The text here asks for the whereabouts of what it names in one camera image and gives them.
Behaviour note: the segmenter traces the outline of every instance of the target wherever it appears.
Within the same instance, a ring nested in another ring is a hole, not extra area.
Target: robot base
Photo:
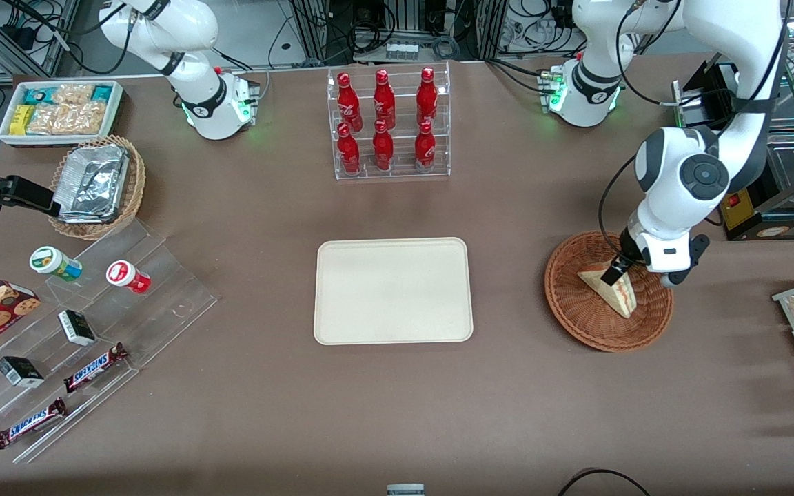
[[[251,86],[246,79],[232,74],[221,74],[226,83],[226,98],[212,113],[205,118],[193,118],[183,105],[183,111],[189,124],[207,139],[229,138],[241,129],[255,125],[259,107],[259,86]]]
[[[570,60],[564,65],[555,65],[549,72],[538,76],[538,89],[547,92],[541,95],[541,107],[545,114],[554,113],[570,125],[593,127],[603,122],[605,116],[617,106],[620,87],[615,89],[610,101],[590,103],[571,81],[571,71],[577,64],[577,60]]]

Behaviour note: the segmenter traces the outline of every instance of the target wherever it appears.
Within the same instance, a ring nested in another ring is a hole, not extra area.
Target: aluminum foil
[[[119,216],[130,153],[119,145],[82,147],[66,157],[54,201],[64,223],[110,223]]]

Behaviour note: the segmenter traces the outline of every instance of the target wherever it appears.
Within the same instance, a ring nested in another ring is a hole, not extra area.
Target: snickers bar
[[[79,387],[94,380],[94,378],[102,374],[104,370],[110,368],[124,357],[127,357],[127,351],[124,351],[122,343],[114,345],[112,348],[108,349],[106,353],[100,355],[100,358],[85,365],[83,369],[77,371],[72,377],[64,379],[63,383],[66,385],[66,393],[72,393],[79,389]]]
[[[57,417],[66,417],[66,415],[69,415],[69,412],[66,411],[66,404],[63,403],[63,398],[57,398],[43,411],[39,411],[39,413],[36,413],[10,429],[0,431],[0,449],[7,448],[7,446],[15,442],[18,437],[29,433],[29,431],[38,429],[42,424],[46,424],[48,420]]]

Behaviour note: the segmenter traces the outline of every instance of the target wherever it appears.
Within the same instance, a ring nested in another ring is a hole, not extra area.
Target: small black box
[[[44,377],[35,370],[28,358],[2,357],[0,371],[6,375],[12,386],[36,387],[44,381]]]
[[[60,312],[60,327],[66,333],[66,339],[81,346],[94,344],[94,331],[85,316],[78,311],[64,310]]]

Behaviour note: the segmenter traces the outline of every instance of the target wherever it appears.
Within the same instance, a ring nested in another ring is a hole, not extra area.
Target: white tray of snacks
[[[112,79],[19,83],[0,125],[0,141],[13,147],[56,147],[107,136],[122,94]]]

